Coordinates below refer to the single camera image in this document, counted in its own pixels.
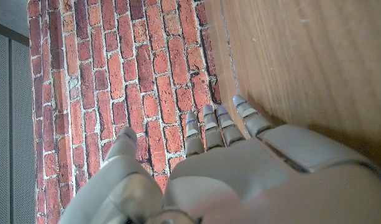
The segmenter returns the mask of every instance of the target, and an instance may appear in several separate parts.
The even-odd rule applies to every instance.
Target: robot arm
[[[204,152],[188,113],[186,159],[164,196],[135,159],[135,133],[124,128],[60,223],[381,223],[375,164],[310,130],[273,128],[239,95],[233,102],[251,138],[225,108],[206,105]]]

